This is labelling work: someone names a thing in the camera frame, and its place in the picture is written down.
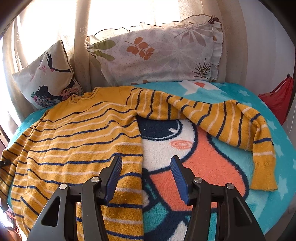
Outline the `yellow striped knit sweater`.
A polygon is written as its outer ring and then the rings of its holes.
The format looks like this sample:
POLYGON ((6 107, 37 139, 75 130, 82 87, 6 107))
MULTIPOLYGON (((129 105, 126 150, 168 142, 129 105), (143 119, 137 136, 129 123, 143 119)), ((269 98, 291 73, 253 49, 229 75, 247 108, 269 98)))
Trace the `yellow striped knit sweater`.
POLYGON ((152 173, 166 198, 177 194, 170 184, 171 155, 191 164, 194 173, 222 183, 233 180, 246 191, 238 171, 224 158, 197 150, 198 134, 209 134, 252 153, 254 190, 277 189, 275 150, 263 116, 235 100, 194 101, 133 86, 96 88, 72 96, 45 112, 27 128, 1 160, 1 200, 11 200, 16 221, 29 234, 42 208, 60 184, 81 184, 119 155, 123 160, 119 185, 111 204, 103 209, 111 240, 143 240, 142 171, 152 173), (171 147, 144 150, 140 120, 152 121, 149 137, 161 137, 171 147))

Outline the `teal cartoon fleece blanket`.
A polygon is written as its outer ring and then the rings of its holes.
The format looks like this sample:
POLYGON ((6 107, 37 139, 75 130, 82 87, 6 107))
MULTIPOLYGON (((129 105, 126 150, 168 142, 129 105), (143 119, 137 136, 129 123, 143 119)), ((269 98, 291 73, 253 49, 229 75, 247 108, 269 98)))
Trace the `teal cartoon fleece blanket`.
POLYGON ((269 108, 236 84, 97 87, 32 113, 3 151, 1 197, 29 233, 60 184, 75 186, 122 157, 102 207, 110 240, 182 240, 191 207, 170 169, 177 155, 210 184, 233 183, 267 233, 295 195, 295 149, 269 108))

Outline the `red plastic bag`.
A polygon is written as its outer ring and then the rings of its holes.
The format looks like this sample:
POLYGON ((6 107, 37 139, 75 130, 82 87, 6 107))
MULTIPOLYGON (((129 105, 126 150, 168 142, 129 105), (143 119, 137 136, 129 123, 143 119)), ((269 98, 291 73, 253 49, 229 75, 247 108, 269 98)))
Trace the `red plastic bag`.
POLYGON ((288 74, 273 91, 258 95, 258 98, 267 105, 281 125, 287 119, 290 101, 292 99, 293 84, 294 80, 288 74))

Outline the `cream cushion with woman print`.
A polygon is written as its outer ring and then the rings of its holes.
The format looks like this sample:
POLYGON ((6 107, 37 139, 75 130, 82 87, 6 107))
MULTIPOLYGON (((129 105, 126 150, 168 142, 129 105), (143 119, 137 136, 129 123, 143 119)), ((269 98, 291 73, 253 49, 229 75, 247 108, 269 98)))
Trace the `cream cushion with woman print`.
POLYGON ((72 95, 83 95, 62 40, 30 65, 13 74, 23 96, 37 109, 49 108, 72 95))

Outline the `floral ruffled pillow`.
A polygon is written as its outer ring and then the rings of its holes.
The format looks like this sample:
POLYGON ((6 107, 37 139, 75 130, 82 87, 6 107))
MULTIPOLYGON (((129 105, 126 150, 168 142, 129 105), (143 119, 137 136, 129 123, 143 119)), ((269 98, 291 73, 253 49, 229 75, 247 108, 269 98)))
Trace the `floral ruffled pillow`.
POLYGON ((111 86, 218 78, 222 24, 215 16, 190 16, 162 26, 135 27, 87 47, 111 86))

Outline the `beige curtain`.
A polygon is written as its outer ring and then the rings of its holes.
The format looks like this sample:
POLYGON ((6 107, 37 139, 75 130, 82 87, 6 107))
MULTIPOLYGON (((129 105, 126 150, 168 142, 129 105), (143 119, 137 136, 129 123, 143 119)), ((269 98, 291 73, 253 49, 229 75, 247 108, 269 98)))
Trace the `beige curtain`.
POLYGON ((13 74, 62 40, 84 93, 109 87, 87 47, 142 24, 162 26, 190 16, 215 16, 222 24, 223 52, 215 83, 245 84, 247 39, 239 1, 1 1, 1 66, 9 99, 23 121, 35 108, 13 74))

